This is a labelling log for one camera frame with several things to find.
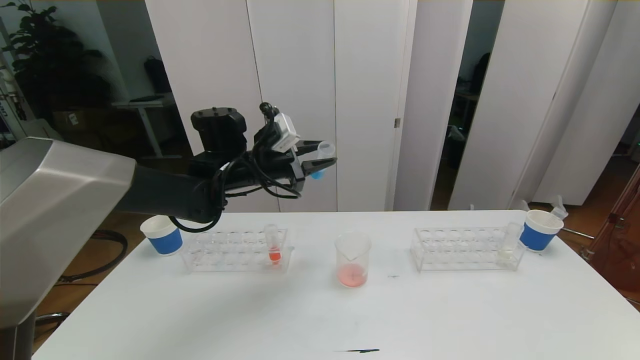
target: potted plant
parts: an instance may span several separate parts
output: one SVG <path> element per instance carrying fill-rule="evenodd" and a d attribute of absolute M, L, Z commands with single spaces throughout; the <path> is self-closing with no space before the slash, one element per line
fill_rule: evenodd
<path fill-rule="evenodd" d="M 101 108 L 110 103 L 111 85 L 95 73 L 102 53 L 85 49 L 73 31 L 52 16 L 56 7 L 36 11 L 30 4 L 7 3 L 25 16 L 20 29 L 9 35 L 15 79 L 37 117 L 49 122 L 53 111 Z"/>

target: test tube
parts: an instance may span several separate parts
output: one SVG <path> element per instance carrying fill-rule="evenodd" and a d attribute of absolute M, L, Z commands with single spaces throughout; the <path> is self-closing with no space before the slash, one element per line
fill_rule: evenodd
<path fill-rule="evenodd" d="M 504 242 L 498 250 L 499 258 L 503 260 L 511 259 L 513 251 L 518 246 L 518 240 L 520 239 L 520 234 L 522 234 L 522 229 L 522 225 L 514 222 L 510 222 L 509 225 L 507 225 L 507 231 L 504 233 Z"/>
<path fill-rule="evenodd" d="M 335 145 L 330 142 L 321 142 L 320 144 L 318 144 L 317 152 L 318 155 L 316 160 L 332 158 L 333 155 L 335 155 Z M 320 171 L 314 172 L 313 174 L 311 174 L 311 177 L 316 180 L 322 179 L 325 170 L 326 169 L 322 169 Z"/>
<path fill-rule="evenodd" d="M 269 259 L 273 264 L 280 262 L 282 255 L 280 253 L 280 238 L 278 237 L 278 227 L 274 224 L 264 226 L 264 238 L 269 249 Z"/>

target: clear test tube rack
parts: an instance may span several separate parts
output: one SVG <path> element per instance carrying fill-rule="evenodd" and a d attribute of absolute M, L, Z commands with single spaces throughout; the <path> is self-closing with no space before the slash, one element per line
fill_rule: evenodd
<path fill-rule="evenodd" d="M 218 231 L 184 241 L 180 254 L 190 272 L 286 272 L 292 247 L 287 230 L 278 230 L 278 249 L 270 249 L 262 231 Z"/>
<path fill-rule="evenodd" d="M 419 272 L 440 270 L 517 270 L 526 251 L 507 227 L 414 229 L 412 258 Z"/>

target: wooden floor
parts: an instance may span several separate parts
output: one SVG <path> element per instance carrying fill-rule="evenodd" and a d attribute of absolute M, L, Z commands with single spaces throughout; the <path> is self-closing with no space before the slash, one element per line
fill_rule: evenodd
<path fill-rule="evenodd" d="M 595 235 L 633 174 L 636 166 L 636 163 L 625 158 L 612 158 L 612 161 L 609 162 L 584 205 L 568 206 L 570 216 L 565 221 L 566 226 L 576 231 Z M 168 165 L 167 170 L 172 170 L 173 168 L 175 168 L 175 166 Z M 548 209 L 547 204 L 532 204 L 532 207 Z M 636 217 L 640 222 L 640 211 L 638 211 Z M 144 239 L 139 228 L 140 224 L 147 218 L 148 215 L 112 213 L 99 228 L 114 230 L 123 234 L 129 241 L 130 252 Z M 561 234 L 561 238 L 576 251 L 578 251 L 581 246 L 589 245 L 587 238 L 577 235 L 563 233 Z M 65 275 L 78 274 L 97 268 L 111 261 L 119 252 L 120 246 L 117 243 L 104 240 L 89 240 L 69 265 L 65 271 Z M 79 283 L 97 284 L 107 275 L 108 272 L 79 281 Z M 58 311 L 71 312 L 92 290 L 93 286 L 55 287 L 44 298 L 37 309 L 37 314 L 41 315 Z M 36 329 L 34 350 L 48 338 L 51 329 L 50 327 L 44 326 Z"/>

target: blue cup label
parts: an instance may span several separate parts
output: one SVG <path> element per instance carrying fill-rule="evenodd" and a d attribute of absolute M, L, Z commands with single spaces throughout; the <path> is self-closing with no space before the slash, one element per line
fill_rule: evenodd
<path fill-rule="evenodd" d="M 543 234 L 535 231 L 525 223 L 522 235 L 520 235 L 520 241 L 531 250 L 542 251 L 549 245 L 555 235 L 556 234 Z"/>
<path fill-rule="evenodd" d="M 174 253 L 182 246 L 182 236 L 178 229 L 174 230 L 169 235 L 161 238 L 149 239 L 149 241 L 156 251 L 162 255 Z"/>

